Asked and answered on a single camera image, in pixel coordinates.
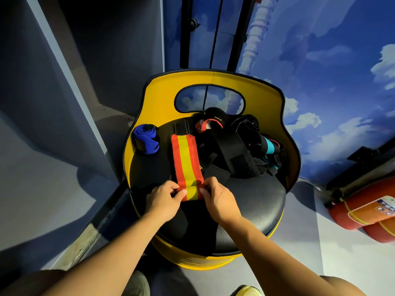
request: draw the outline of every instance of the fire extinguisher label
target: fire extinguisher label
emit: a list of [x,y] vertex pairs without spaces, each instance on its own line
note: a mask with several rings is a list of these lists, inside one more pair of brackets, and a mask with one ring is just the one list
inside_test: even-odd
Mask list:
[[348,213],[348,217],[363,225],[373,224],[395,216],[395,198],[380,197]]

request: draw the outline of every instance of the pile of straps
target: pile of straps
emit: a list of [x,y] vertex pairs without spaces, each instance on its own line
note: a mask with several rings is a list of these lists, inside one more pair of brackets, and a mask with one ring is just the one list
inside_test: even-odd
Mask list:
[[284,145],[259,132],[250,114],[229,116],[208,108],[195,125],[200,165],[204,177],[216,176],[224,184],[235,178],[252,178],[265,172],[274,176],[282,167]]
[[185,200],[200,199],[203,177],[215,176],[225,184],[230,176],[239,179],[274,176],[284,160],[284,146],[259,133],[253,115],[229,116],[219,108],[195,115],[198,132],[190,134],[185,119],[175,122],[173,158],[180,189],[188,189]]

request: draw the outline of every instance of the black leather seat cushion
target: black leather seat cushion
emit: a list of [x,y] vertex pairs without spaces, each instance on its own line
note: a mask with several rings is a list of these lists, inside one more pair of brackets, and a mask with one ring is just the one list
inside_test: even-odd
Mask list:
[[[139,214],[145,211],[146,195],[168,179],[176,181],[170,137],[174,122],[159,127],[160,149],[152,155],[136,152],[130,168],[131,195]],[[234,194],[241,214],[262,233],[269,234],[278,222],[285,204],[286,190],[275,176],[237,179],[230,177],[226,187]],[[204,200],[182,202],[173,219],[158,234],[167,242],[189,253],[224,256],[238,253],[225,230],[215,223]]]

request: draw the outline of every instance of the hand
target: hand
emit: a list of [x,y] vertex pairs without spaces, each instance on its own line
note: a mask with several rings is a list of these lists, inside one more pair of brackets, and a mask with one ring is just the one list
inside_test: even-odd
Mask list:
[[241,217],[235,197],[228,188],[218,183],[215,177],[207,178],[204,184],[210,185],[211,195],[204,188],[200,188],[199,190],[204,197],[211,218],[216,223],[224,227],[224,225]]
[[174,197],[171,197],[170,193],[177,188],[180,188],[180,186],[172,181],[167,181],[163,185],[155,187],[151,193],[147,195],[145,214],[155,216],[161,224],[172,219],[187,193],[187,190],[183,189]]

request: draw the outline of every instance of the forearm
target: forearm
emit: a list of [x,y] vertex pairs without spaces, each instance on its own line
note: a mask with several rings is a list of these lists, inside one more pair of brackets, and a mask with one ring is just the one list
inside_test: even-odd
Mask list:
[[121,295],[161,225],[154,216],[144,215],[115,241],[73,267],[44,295]]
[[265,237],[241,217],[224,229],[244,255],[266,296],[339,296],[313,271]]

